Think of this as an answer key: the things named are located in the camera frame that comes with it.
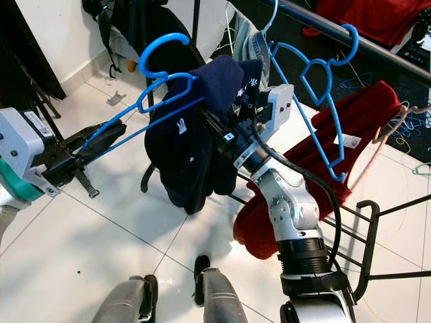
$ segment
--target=white tile floor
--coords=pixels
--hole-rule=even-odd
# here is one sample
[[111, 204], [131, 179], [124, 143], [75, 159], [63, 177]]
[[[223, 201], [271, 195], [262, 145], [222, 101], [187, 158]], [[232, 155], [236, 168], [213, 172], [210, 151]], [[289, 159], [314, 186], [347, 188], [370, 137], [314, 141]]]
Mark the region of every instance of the white tile floor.
[[[107, 68], [55, 106], [65, 136], [111, 118], [134, 103], [144, 88], [143, 77], [124, 73], [107, 77]], [[109, 96], [127, 94], [111, 107]], [[307, 109], [307, 116], [315, 113]], [[144, 127], [148, 119], [137, 112], [123, 118], [127, 132]], [[307, 136], [294, 107], [271, 144], [286, 151]], [[360, 156], [351, 178], [372, 157], [370, 145]], [[139, 183], [150, 161], [143, 135], [105, 155], [88, 167], [93, 185], [101, 191], [91, 200], [76, 182], [50, 199], [43, 197], [19, 213], [0, 249], [0, 321], [54, 323], [90, 322], [107, 293], [130, 275], [155, 273], [160, 284], [158, 322], [201, 322], [203, 310], [193, 305], [193, 262], [208, 254], [236, 288], [249, 322], [279, 322], [286, 301], [279, 282], [276, 257], [253, 258], [233, 240], [232, 225], [241, 205], [224, 196], [208, 198], [202, 212], [187, 216], [170, 204], [158, 175], [142, 194]], [[385, 147], [365, 180], [347, 201], [372, 199], [386, 209], [424, 196], [430, 190], [425, 176], [411, 169], [418, 162]], [[236, 194], [252, 197], [242, 180]], [[431, 207], [422, 203], [380, 220], [372, 272], [431, 270]], [[366, 227], [343, 212], [343, 223], [359, 234]], [[330, 243], [334, 231], [323, 224]], [[363, 247], [343, 236], [341, 250], [361, 259]], [[358, 268], [339, 260], [355, 286]], [[356, 307], [358, 322], [431, 322], [431, 278], [372, 281]]]

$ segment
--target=clothes drying rack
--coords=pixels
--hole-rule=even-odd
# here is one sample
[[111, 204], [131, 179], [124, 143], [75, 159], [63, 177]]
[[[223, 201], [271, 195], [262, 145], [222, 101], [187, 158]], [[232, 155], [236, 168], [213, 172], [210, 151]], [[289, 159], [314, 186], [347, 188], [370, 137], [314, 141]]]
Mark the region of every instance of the clothes drying rack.
[[[274, 0], [261, 0], [261, 2], [271, 7], [273, 7], [275, 3]], [[194, 10], [193, 10], [193, 33], [192, 33], [193, 44], [196, 44], [196, 40], [197, 40], [199, 7], [200, 7], [200, 0], [195, 0]], [[320, 31], [322, 34], [325, 34], [338, 42], [341, 42], [347, 46], [352, 45], [352, 36], [345, 28], [342, 28], [341, 26], [333, 22], [330, 22], [329, 20], [326, 20], [325, 18], [299, 5], [296, 5], [291, 1], [279, 0], [278, 11], [281, 14], [287, 15], [292, 19], [300, 22], [301, 24], [304, 24], [308, 27], [311, 27]], [[359, 39], [358, 51], [360, 51], [362, 54], [365, 54], [366, 56], [376, 61], [380, 61], [390, 67], [396, 68], [397, 70], [400, 71], [400, 73], [422, 83], [427, 87], [431, 87], [431, 74], [411, 64], [410, 62], [392, 54], [391, 52], [383, 49], [379, 45], [363, 37], [360, 37]], [[150, 85], [151, 82], [152, 82], [151, 79], [147, 78], [147, 86]], [[149, 95], [148, 104], [149, 106], [154, 105], [154, 97], [152, 93]], [[154, 170], [155, 170], [155, 166], [150, 165], [150, 167], [145, 172], [145, 175], [143, 177], [144, 186], [141, 185], [141, 190], [143, 192], [147, 192], [148, 180], [150, 179], [150, 176]], [[238, 177], [249, 181], [249, 179], [246, 176], [240, 173], [238, 173]], [[238, 198], [237, 196], [234, 196], [233, 194], [229, 195], [229, 197], [238, 201], [239, 203], [246, 204], [246, 201]], [[376, 246], [376, 236], [378, 231], [379, 219], [382, 216], [389, 215], [396, 211], [406, 209], [408, 207], [412, 207], [416, 204], [423, 203], [428, 200], [431, 200], [431, 194], [407, 203], [403, 203], [396, 207], [392, 207], [385, 211], [381, 211], [379, 205], [376, 202], [370, 201], [370, 200], [361, 201], [357, 203], [356, 205], [357, 211], [352, 210], [343, 205], [340, 206], [342, 209], [351, 213], [359, 220], [365, 221], [368, 223], [368, 232], [365, 238], [363, 238], [356, 232], [349, 231], [345, 228], [341, 229], [343, 234], [347, 234], [353, 239], [365, 245], [362, 260], [353, 259], [350, 256], [343, 254], [340, 251], [337, 252], [338, 256], [342, 257], [343, 259], [347, 260], [351, 264], [360, 268], [360, 278], [358, 281], [358, 285], [354, 290], [354, 298], [356, 301], [361, 299], [362, 296], [365, 294], [369, 281], [382, 280], [382, 279], [406, 279], [406, 278], [431, 277], [431, 271], [418, 271], [418, 272], [410, 272], [410, 273], [387, 273], [383, 275], [373, 275], [371, 273], [371, 265], [372, 265], [373, 255], [374, 255], [374, 249]], [[366, 207], [371, 208], [370, 217], [366, 217], [360, 212], [361, 209], [364, 209]], [[335, 223], [331, 219], [324, 219], [323, 221], [328, 225], [335, 227]]]

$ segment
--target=black bag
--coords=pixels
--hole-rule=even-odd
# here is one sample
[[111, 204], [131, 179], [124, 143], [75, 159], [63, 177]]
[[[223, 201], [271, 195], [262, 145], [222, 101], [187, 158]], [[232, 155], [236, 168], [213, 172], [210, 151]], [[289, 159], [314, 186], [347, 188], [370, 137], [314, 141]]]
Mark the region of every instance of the black bag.
[[112, 69], [121, 73], [121, 70], [115, 65], [112, 57], [112, 49], [109, 44], [111, 26], [110, 18], [114, 9], [114, 0], [82, 0], [82, 7], [86, 13], [92, 15], [95, 22], [98, 22], [103, 45], [108, 51], [112, 62], [112, 65], [109, 67], [109, 76], [114, 79], [115, 77], [112, 75]]

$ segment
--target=red clothing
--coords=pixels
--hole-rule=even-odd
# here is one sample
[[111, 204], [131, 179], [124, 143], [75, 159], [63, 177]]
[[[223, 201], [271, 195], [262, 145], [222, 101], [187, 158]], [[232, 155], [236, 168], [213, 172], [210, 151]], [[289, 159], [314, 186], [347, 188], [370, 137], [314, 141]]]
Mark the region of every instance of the red clothing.
[[[343, 134], [361, 138], [355, 149], [344, 147], [345, 158], [334, 167], [336, 174], [346, 173], [344, 182], [337, 182], [331, 178], [311, 136], [291, 148], [284, 156], [330, 184], [339, 202], [343, 203], [351, 193], [347, 187], [347, 179], [357, 158], [374, 138], [377, 130], [399, 113], [400, 105], [397, 94], [383, 81], [361, 89], [335, 104]], [[330, 109], [326, 108], [316, 114], [311, 119], [311, 123], [317, 129], [315, 134], [329, 161], [337, 159], [338, 145], [333, 143], [337, 134]], [[267, 259], [278, 250], [268, 216], [267, 203], [253, 183], [248, 183], [247, 187], [252, 189], [256, 196], [238, 214], [234, 224], [234, 238], [244, 244], [253, 256]], [[307, 179], [306, 187], [319, 205], [320, 218], [330, 214], [333, 208], [325, 191]]]
[[[320, 0], [316, 13], [337, 24], [352, 24], [359, 33], [387, 46], [400, 44], [431, 0]], [[307, 28], [304, 34], [312, 35]]]

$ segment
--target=cable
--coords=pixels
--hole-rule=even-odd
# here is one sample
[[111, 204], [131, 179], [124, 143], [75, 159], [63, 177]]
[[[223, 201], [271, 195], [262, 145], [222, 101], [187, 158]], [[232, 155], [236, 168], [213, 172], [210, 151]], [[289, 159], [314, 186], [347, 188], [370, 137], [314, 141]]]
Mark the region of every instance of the cable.
[[335, 237], [334, 237], [334, 244], [332, 247], [332, 251], [329, 254], [329, 265], [332, 267], [332, 265], [335, 262], [335, 257], [337, 256], [337, 251], [339, 247], [339, 241], [341, 239], [341, 213], [339, 210], [339, 203], [337, 201], [337, 197], [335, 196], [334, 192], [332, 191], [332, 188], [324, 182], [321, 178], [314, 175], [312, 172], [301, 168], [300, 166], [297, 166], [293, 164], [292, 162], [288, 161], [284, 156], [280, 155], [276, 151], [272, 150], [266, 143], [263, 142], [260, 134], [257, 132], [256, 128], [257, 124], [257, 117], [256, 114], [253, 119], [253, 124], [251, 127], [251, 130], [253, 132], [253, 135], [255, 136], [257, 143], [262, 147], [265, 152], [270, 155], [273, 159], [277, 160], [279, 163], [285, 165], [286, 167], [290, 168], [291, 170], [294, 170], [295, 172], [298, 172], [304, 177], [308, 178], [309, 180], [312, 180], [314, 183], [318, 184], [323, 190], [326, 192], [327, 196], [329, 197], [329, 200], [331, 201], [332, 207], [334, 209], [334, 216], [335, 216]]

